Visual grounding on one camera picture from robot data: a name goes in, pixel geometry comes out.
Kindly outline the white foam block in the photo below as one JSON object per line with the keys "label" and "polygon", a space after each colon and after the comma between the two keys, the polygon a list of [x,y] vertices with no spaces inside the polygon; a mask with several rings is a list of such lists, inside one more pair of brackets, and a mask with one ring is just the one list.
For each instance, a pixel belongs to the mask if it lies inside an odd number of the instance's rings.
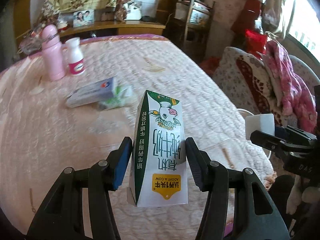
{"label": "white foam block", "polygon": [[245,130],[247,140],[250,140],[250,136],[254,131],[260,131],[269,135],[274,135],[274,115],[272,113],[268,113],[247,116],[245,118]]}

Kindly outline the white green milk carton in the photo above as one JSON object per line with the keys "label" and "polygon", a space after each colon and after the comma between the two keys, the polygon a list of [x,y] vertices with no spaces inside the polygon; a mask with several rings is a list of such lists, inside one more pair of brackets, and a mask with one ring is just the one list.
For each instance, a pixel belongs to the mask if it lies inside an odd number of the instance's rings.
{"label": "white green milk carton", "polygon": [[127,188],[136,207],[188,202],[182,103],[146,90],[138,106]]}

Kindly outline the white blue medicine box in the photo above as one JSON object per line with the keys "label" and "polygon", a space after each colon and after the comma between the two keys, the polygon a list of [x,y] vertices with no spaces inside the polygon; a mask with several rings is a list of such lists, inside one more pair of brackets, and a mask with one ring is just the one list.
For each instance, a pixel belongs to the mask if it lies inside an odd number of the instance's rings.
{"label": "white blue medicine box", "polygon": [[66,98],[66,106],[75,108],[98,101],[114,98],[116,94],[116,77],[109,77],[73,91]]}

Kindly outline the floral cushion with red pattern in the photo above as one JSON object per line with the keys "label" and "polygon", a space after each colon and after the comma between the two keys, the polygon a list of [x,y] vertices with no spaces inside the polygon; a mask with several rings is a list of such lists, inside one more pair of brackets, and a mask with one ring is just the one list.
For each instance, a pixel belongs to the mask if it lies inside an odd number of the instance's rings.
{"label": "floral cushion with red pattern", "polygon": [[270,77],[254,55],[226,47],[212,79],[237,108],[281,116]]}

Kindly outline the pink floral garment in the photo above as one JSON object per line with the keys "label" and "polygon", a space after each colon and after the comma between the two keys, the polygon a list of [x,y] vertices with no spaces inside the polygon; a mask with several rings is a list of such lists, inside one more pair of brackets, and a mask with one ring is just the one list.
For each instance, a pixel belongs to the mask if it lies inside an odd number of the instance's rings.
{"label": "pink floral garment", "polygon": [[315,100],[303,79],[294,72],[287,50],[279,42],[270,40],[261,57],[281,91],[283,115],[295,114],[300,129],[312,133],[317,125]]}

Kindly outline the wooden shelf rack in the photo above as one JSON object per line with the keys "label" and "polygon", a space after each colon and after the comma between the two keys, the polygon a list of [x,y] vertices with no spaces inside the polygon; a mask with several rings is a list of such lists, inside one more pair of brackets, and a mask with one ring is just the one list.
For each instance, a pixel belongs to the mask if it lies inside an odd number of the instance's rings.
{"label": "wooden shelf rack", "polygon": [[215,2],[178,0],[168,22],[171,41],[189,57],[203,58],[214,12]]}

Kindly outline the framed couple photo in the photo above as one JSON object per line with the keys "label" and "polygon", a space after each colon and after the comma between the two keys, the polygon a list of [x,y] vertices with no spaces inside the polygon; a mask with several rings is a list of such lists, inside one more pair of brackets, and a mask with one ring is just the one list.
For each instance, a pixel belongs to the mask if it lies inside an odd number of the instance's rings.
{"label": "framed couple photo", "polygon": [[94,10],[82,10],[73,13],[73,27],[82,27],[95,22]]}

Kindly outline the white green tissue pack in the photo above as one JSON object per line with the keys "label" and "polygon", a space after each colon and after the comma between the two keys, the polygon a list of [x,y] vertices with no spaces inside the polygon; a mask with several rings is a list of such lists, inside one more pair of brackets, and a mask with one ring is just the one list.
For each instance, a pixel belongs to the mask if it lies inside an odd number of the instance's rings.
{"label": "white green tissue pack", "polygon": [[136,95],[131,85],[120,85],[116,87],[114,97],[99,101],[97,108],[100,111],[104,111],[120,107],[129,107],[134,103],[135,99]]}

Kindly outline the red bag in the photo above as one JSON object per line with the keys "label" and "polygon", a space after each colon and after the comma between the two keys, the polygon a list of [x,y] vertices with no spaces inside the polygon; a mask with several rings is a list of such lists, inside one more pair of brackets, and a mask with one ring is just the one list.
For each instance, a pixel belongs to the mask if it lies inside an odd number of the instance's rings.
{"label": "red bag", "polygon": [[246,39],[246,52],[254,55],[256,58],[261,59],[261,55],[265,54],[267,35],[261,35],[256,31],[246,29],[245,30]]}

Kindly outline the white plush toy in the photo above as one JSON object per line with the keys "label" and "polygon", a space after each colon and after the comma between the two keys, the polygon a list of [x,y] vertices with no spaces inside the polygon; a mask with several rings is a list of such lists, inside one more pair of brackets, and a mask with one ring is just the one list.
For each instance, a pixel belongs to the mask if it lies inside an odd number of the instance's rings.
{"label": "white plush toy", "polygon": [[302,202],[307,204],[319,202],[319,184],[317,186],[310,186],[309,183],[310,179],[299,175],[295,176],[295,182],[286,204],[287,214],[293,215]]}

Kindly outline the white pill bottle magenta label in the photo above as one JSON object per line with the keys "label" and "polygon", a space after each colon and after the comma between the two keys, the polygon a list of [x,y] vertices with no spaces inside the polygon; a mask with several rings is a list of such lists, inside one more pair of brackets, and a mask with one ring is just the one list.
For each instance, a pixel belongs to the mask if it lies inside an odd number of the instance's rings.
{"label": "white pill bottle magenta label", "polygon": [[80,38],[74,37],[65,42],[67,47],[67,62],[72,75],[79,75],[85,71],[84,55],[80,49]]}

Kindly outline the pink thermos bottle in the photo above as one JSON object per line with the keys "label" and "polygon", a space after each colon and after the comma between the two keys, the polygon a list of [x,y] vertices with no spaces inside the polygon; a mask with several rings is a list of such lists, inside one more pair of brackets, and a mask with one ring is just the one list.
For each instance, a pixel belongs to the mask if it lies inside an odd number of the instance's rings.
{"label": "pink thermos bottle", "polygon": [[65,74],[62,43],[55,25],[46,26],[42,31],[42,57],[50,80],[62,79]]}

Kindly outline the white framed wedding photo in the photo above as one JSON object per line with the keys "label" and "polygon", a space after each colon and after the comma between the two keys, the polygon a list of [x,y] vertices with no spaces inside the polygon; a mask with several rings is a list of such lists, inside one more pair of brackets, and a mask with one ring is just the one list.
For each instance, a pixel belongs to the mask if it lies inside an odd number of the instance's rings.
{"label": "white framed wedding photo", "polygon": [[142,18],[142,3],[137,2],[135,0],[129,1],[126,4],[124,4],[124,7],[126,9],[126,21],[130,20],[140,20]]}

